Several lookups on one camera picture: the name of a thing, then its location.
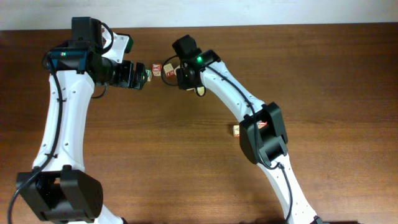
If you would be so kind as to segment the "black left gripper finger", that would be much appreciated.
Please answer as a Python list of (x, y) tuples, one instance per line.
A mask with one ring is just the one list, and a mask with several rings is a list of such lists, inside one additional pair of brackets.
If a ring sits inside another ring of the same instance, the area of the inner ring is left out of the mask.
[(135, 75), (130, 84), (130, 88), (135, 89), (135, 90), (141, 90), (141, 89), (143, 89), (146, 81), (147, 81), (146, 75)]
[(136, 75), (145, 75), (146, 74), (146, 67), (143, 63), (136, 62), (136, 69), (134, 72)]

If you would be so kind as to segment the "ice cream picture wooden block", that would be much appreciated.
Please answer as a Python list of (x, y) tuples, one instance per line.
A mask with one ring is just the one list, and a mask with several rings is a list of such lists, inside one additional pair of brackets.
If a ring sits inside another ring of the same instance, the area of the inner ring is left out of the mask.
[(233, 136), (234, 137), (239, 137), (240, 136), (239, 125), (234, 125), (233, 126)]

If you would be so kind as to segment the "red E wooden block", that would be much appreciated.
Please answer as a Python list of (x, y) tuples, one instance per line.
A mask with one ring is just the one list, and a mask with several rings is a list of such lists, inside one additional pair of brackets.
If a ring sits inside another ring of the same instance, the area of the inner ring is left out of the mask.
[(260, 121), (260, 122), (258, 122), (257, 127), (258, 127), (259, 129), (261, 129), (261, 128), (263, 128), (263, 127), (266, 126), (266, 125), (267, 125), (267, 122)]

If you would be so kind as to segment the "wooden block number 8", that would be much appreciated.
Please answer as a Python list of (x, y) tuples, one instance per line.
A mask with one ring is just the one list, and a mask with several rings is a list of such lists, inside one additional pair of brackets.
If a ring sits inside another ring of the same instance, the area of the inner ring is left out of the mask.
[(180, 73), (180, 66), (175, 68), (174, 73), (175, 75), (178, 75)]

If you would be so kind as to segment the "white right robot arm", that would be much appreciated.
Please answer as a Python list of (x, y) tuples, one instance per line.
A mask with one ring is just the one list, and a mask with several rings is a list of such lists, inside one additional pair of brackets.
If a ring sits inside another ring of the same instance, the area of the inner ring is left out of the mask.
[(240, 148), (268, 178), (281, 204), (285, 222), (321, 223), (293, 172), (279, 106), (265, 103), (247, 91), (212, 50), (179, 53), (178, 57), (180, 87), (202, 86), (212, 91), (237, 119)]

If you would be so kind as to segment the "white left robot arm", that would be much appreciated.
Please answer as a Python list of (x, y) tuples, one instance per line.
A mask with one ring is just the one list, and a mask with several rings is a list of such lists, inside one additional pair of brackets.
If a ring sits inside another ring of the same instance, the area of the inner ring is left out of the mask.
[(75, 34), (45, 54), (50, 103), (42, 145), (30, 172), (17, 175), (16, 195), (52, 223), (124, 223), (103, 202), (101, 183), (85, 172), (83, 138), (96, 85), (140, 90), (142, 63), (124, 59), (132, 38), (101, 27)]

